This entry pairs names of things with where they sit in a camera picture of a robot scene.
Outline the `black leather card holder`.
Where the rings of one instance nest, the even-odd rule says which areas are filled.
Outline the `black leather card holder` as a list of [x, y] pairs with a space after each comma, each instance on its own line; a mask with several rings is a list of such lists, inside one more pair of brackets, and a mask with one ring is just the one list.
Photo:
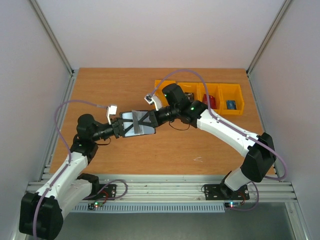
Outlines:
[[122, 113], [120, 113], [119, 116], [122, 118], [128, 118], [128, 119], [130, 117], [132, 117], [134, 132], [137, 134], [137, 136], [153, 135], [156, 133], [155, 128], [138, 124], [138, 120], [140, 120], [146, 112], [148, 112], [148, 111], [132, 110], [132, 111], [128, 111], [128, 112], [122, 112]]

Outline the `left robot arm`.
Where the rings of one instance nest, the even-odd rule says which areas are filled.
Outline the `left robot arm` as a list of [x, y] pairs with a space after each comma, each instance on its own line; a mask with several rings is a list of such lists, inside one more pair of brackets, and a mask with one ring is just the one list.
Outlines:
[[122, 113], [105, 124], [91, 114], [81, 115], [63, 164], [41, 188], [22, 197], [19, 232], [35, 239], [54, 240], [72, 209], [80, 201], [96, 199], [101, 193], [99, 178], [82, 172], [96, 155], [97, 142], [112, 136], [126, 137], [136, 122], [132, 112]]

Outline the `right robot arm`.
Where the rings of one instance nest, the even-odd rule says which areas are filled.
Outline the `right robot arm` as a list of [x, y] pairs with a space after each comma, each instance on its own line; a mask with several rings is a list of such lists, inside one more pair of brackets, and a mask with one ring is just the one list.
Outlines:
[[208, 132], [230, 145], [244, 157], [244, 161], [220, 183], [220, 192], [226, 199], [234, 197], [239, 189], [249, 182], [260, 183], [263, 180], [277, 159], [273, 139], [269, 134], [248, 132], [213, 113], [203, 102], [190, 101], [182, 88], [175, 83], [165, 86], [162, 93], [168, 106], [147, 111], [142, 116], [133, 114], [133, 128], [136, 133], [143, 126], [157, 128], [179, 119], [182, 123]]

